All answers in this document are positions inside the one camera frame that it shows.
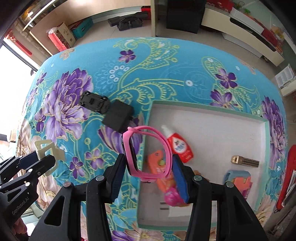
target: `floor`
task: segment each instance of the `floor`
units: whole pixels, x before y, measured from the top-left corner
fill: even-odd
[[[134,28],[125,31],[119,31],[116,27],[110,27],[107,21],[102,21],[99,23],[95,23],[83,38],[76,41],[75,46],[109,38],[150,36],[151,23],[148,20],[144,21],[143,27],[141,28]],[[225,40],[222,34],[219,32],[209,32],[200,29],[198,34],[192,34],[178,30],[166,29],[165,23],[159,21],[157,25],[157,36],[194,41],[213,46],[217,49],[221,49],[232,54],[235,57],[240,58],[251,66],[254,66],[259,71],[261,71],[269,80],[276,84],[274,76],[278,72],[276,71],[276,67],[272,63],[267,63],[262,58],[258,58],[244,48],[232,42],[229,42],[228,40]],[[289,95],[283,97],[283,103],[285,106],[288,121],[288,147],[290,148],[292,145],[296,144],[296,123],[292,123],[293,120],[296,119],[296,100],[294,100],[292,96]],[[296,204],[296,195],[294,197],[295,198],[294,200],[291,200],[291,203],[293,202]],[[266,223],[265,228],[271,228],[283,214],[284,212],[273,214],[269,221]]]

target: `floral bedspread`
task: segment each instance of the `floral bedspread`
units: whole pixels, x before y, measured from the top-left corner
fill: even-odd
[[[213,47],[178,39],[108,39],[68,49],[47,59],[36,74],[24,108],[17,154],[33,142],[51,139],[66,161],[40,177],[38,203],[46,209],[65,181],[86,183],[101,175],[122,153],[121,134],[102,124],[103,115],[78,105],[85,91],[118,99],[135,109],[131,126],[148,122],[154,100],[182,101],[233,109],[269,121],[269,179],[256,211],[262,225],[279,196],[287,155],[286,115],[277,87],[262,73]],[[138,165],[144,143],[133,137]],[[150,231],[136,223],[139,179],[124,175],[119,197],[106,211],[115,241],[183,240],[184,231]],[[82,237],[87,239],[85,204]],[[215,227],[211,239],[214,239]]]

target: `black cabinet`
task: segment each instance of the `black cabinet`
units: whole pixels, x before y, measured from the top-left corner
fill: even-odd
[[[197,33],[205,12],[206,0],[168,0],[166,27]]]

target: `screw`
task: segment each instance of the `screw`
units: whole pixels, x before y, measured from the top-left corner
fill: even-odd
[[[193,179],[196,180],[196,181],[201,181],[201,180],[202,180],[202,176],[200,176],[200,175],[195,175],[195,176],[193,177]]]
[[[105,179],[105,177],[103,175],[96,176],[97,181],[102,181],[104,179]]]
[[[233,188],[234,184],[232,182],[227,182],[226,186],[229,187],[229,188]]]
[[[71,186],[71,182],[67,181],[67,182],[65,182],[65,183],[63,184],[63,186],[64,186],[65,188],[70,187],[70,186]]]

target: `red bottle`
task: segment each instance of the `red bottle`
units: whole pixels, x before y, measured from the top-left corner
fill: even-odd
[[[162,125],[161,128],[172,148],[173,154],[178,154],[183,163],[186,163],[193,158],[192,150],[182,136],[170,130],[165,125]]]

